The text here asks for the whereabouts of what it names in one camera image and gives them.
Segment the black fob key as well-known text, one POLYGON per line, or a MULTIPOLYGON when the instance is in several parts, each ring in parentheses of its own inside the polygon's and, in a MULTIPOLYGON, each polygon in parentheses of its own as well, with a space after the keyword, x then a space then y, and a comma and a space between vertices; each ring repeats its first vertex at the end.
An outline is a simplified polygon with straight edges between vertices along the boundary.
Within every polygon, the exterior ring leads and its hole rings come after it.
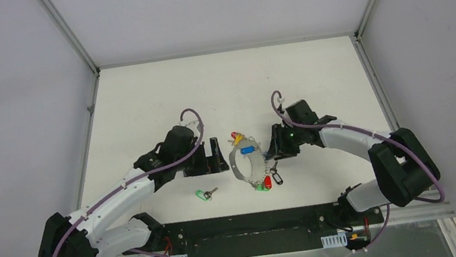
POLYGON ((278 173, 278 161, 275 161, 273 164, 274 165, 269 169, 269 173, 271 174, 272 178, 274 179, 274 182, 277 185, 283 185, 283 178, 278 173))

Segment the large green tag key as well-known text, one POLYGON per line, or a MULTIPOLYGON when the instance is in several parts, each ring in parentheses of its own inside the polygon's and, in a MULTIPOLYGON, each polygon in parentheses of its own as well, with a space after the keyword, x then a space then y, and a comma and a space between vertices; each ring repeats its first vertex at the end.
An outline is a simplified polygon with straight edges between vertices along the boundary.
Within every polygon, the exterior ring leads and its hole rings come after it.
POLYGON ((266 184, 266 183, 260 183, 259 185, 256 186, 256 191, 261 191, 261 192, 268 192, 269 190, 272 189, 271 184, 266 184))

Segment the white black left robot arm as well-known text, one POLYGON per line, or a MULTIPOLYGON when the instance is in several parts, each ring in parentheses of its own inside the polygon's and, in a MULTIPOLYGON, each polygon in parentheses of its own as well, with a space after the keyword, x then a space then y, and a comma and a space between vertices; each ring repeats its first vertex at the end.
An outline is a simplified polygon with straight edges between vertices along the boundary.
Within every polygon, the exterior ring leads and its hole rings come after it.
POLYGON ((186 126, 174 126, 164 141, 140 156, 104 196, 69 215, 56 212, 45 223, 38 257, 116 257, 128 250, 155 252, 163 233, 147 214, 130 217, 114 227, 122 215, 149 198, 177 173, 200 177, 229 169, 217 138, 210 138, 206 155, 202 134, 186 126))

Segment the yellow tag key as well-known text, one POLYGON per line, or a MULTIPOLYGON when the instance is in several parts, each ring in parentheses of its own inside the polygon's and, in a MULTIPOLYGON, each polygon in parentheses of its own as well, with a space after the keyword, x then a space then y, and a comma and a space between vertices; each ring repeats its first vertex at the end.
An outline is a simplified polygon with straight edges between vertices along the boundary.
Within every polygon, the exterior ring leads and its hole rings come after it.
POLYGON ((236 146, 239 144, 239 142, 241 142, 244 139, 245 139, 245 136, 243 134, 237 133, 233 136, 232 145, 236 146))

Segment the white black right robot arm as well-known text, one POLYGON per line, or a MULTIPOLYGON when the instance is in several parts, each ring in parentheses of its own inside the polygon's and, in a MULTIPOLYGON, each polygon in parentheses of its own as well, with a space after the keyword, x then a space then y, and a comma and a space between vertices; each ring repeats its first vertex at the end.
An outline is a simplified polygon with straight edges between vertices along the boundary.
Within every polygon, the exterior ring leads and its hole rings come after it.
POLYGON ((407 128, 375 132, 349 125, 334 116, 318 117, 305 100, 286 109, 273 104, 281 123, 272 126, 268 159, 295 157, 302 145, 341 150, 370 163, 374 179, 348 188, 338 201, 339 218, 357 225, 377 206, 407 206, 412 201, 439 203, 446 192, 440 172, 416 135, 407 128))

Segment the black robot base mount plate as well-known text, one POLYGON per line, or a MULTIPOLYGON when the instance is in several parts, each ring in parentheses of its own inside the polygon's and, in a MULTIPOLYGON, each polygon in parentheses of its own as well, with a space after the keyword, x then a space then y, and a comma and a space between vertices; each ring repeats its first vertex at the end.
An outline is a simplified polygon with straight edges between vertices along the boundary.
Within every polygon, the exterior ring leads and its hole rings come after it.
POLYGON ((337 203, 324 203, 166 224, 140 249, 168 251, 171 256, 256 257, 318 249, 323 237, 383 222, 377 208, 356 214, 337 203))

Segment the red tag key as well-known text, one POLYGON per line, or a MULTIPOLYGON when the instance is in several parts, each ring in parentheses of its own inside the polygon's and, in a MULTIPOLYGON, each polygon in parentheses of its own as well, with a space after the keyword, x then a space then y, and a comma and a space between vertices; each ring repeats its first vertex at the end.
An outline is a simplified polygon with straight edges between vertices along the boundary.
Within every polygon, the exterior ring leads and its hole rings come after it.
POLYGON ((266 176, 264 181, 263 181, 263 186, 264 186, 264 189, 267 189, 267 190, 270 190, 272 188, 272 178, 270 177, 270 175, 266 176))

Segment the large blue tag keys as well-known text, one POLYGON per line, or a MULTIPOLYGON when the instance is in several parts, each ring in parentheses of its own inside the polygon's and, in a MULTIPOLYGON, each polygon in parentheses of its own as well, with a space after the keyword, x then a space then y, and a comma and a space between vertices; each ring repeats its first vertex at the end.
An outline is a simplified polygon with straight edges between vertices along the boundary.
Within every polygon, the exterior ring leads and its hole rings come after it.
POLYGON ((240 152, 242 155, 244 154, 251 154, 256 151, 256 147, 254 146, 248 146, 248 147, 243 147, 240 149, 240 152))

